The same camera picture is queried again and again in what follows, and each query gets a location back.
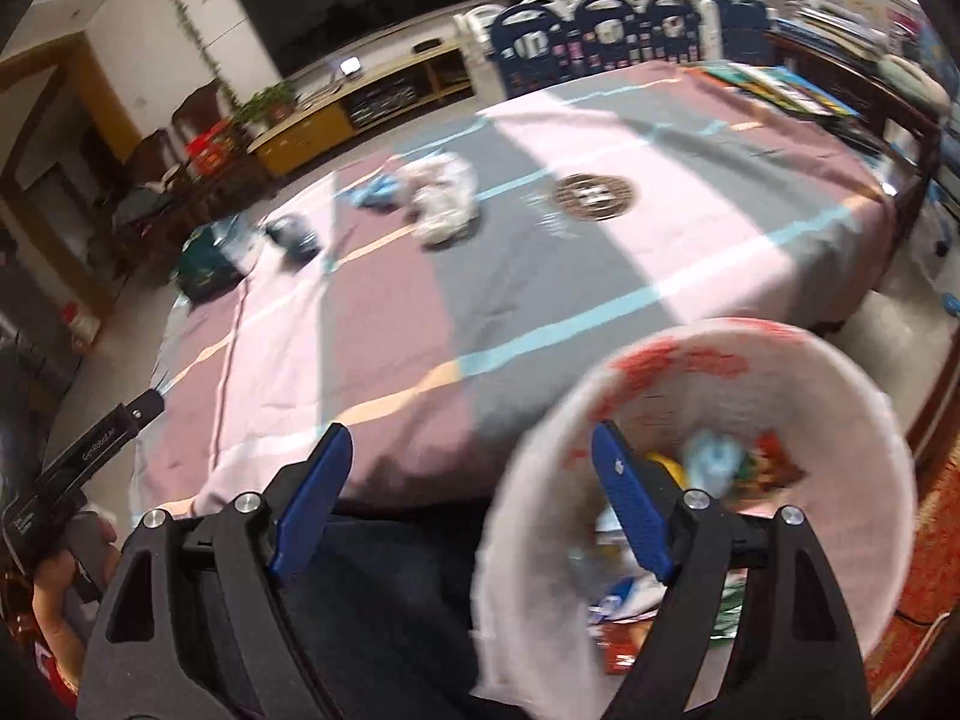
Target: wooden tv cabinet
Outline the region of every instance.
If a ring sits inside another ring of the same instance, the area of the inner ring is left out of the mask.
[[[373,118],[364,119],[358,114],[365,98],[389,95],[391,88],[397,89],[398,84],[407,93],[402,105]],[[286,175],[384,122],[431,103],[443,104],[450,95],[471,90],[459,46],[444,43],[371,68],[335,92],[312,100],[289,119],[260,135],[247,151],[256,154],[273,176]]]

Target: floor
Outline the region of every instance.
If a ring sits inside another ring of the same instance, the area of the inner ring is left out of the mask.
[[[258,218],[269,213],[330,170],[404,141],[414,127],[466,117],[481,107],[479,100],[471,98],[377,135],[296,177],[277,197],[254,205],[251,215]],[[941,269],[936,288],[907,250],[898,252],[878,289],[867,296],[840,333],[829,337],[890,394],[904,431],[923,407],[957,326],[957,320],[948,317],[941,307],[939,292],[952,290],[960,295],[960,245],[946,260],[934,265]],[[48,457],[69,446],[117,403],[130,401],[149,386],[166,317],[175,299],[173,286],[157,287],[137,278],[128,282],[114,316],[56,417]],[[115,521],[122,538],[131,531],[127,490],[132,473],[133,447],[128,446],[85,487],[91,502]]]

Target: bolt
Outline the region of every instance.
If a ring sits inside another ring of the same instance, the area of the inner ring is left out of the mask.
[[[160,525],[163,524],[166,518],[167,512],[163,509],[150,509],[147,514],[143,515],[142,522],[152,530],[153,528],[160,528]]]
[[[710,505],[710,496],[702,490],[687,490],[683,494],[683,504],[694,512],[702,512]]]
[[[803,524],[803,521],[806,519],[806,517],[803,516],[803,512],[796,506],[784,506],[781,517],[784,518],[784,522],[787,525],[800,525]]]
[[[240,514],[249,514],[260,508],[260,496],[256,493],[244,493],[233,501],[234,509]]]

